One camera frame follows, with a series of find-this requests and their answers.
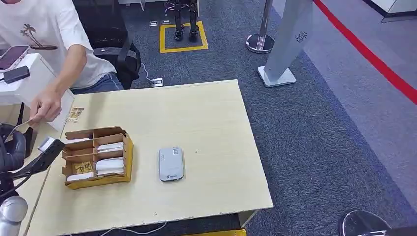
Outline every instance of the stanchion base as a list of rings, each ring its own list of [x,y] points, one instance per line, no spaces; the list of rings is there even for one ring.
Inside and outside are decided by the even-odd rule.
[[[271,36],[265,35],[265,42],[264,42],[263,48],[257,48],[258,37],[259,37],[258,33],[249,36],[248,39],[246,40],[246,47],[254,53],[260,53],[260,54],[270,53],[275,44],[275,40]]]
[[[265,87],[287,85],[295,83],[296,81],[296,78],[288,68],[284,71],[284,73],[282,73],[281,77],[279,77],[278,79],[268,78],[267,74],[264,72],[264,68],[264,66],[258,67],[258,73],[262,81],[264,82]]]
[[[379,216],[365,210],[349,212],[339,225],[340,236],[385,235],[383,231],[391,227]]]

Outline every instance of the pink phone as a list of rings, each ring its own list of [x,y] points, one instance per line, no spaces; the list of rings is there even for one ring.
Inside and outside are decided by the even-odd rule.
[[[13,46],[0,57],[0,73],[13,70],[28,53],[29,46]]]

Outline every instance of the power outlet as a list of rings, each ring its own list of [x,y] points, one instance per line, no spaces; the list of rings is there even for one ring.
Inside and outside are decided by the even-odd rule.
[[[152,87],[164,86],[164,79],[163,78],[151,79],[150,82],[152,83],[151,84]]]

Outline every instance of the white wall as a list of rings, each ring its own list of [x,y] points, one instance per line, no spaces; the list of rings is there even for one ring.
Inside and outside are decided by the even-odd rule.
[[[395,0],[372,0],[376,5],[378,5],[382,10],[388,12],[392,5],[394,5]]]
[[[389,13],[415,11],[416,9],[417,0],[397,0]]]
[[[415,11],[417,0],[372,0],[376,5],[388,13]]]

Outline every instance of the wooden table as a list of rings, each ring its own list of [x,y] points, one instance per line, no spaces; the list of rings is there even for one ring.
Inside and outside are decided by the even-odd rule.
[[[10,106],[0,106],[0,122],[15,125],[17,122],[17,118],[19,116],[20,111],[20,104],[19,105],[10,105]],[[29,109],[25,109],[23,122],[28,120],[29,118]],[[47,137],[51,136],[53,138],[59,138],[61,136],[62,130],[56,131],[50,125],[44,123],[40,125],[34,148],[32,154],[25,159],[25,165],[31,162],[33,159],[37,158],[40,154],[40,151],[37,147],[40,143]],[[26,202],[28,203],[28,212],[26,213],[26,217],[22,221],[20,226],[19,235],[25,235],[26,231],[29,228],[30,220],[33,216],[34,210],[36,208],[37,202],[39,200],[40,192],[42,191],[43,184],[45,183],[47,171],[37,173],[32,175],[30,179],[23,184],[20,188],[17,189],[17,192],[21,197],[23,197]],[[23,179],[17,180],[14,184],[18,184]]]
[[[273,207],[236,80],[77,95],[65,132],[121,126],[134,143],[132,181],[64,186],[51,165],[28,235],[98,231],[238,213],[244,226]],[[180,146],[185,177],[161,182],[158,151]]]

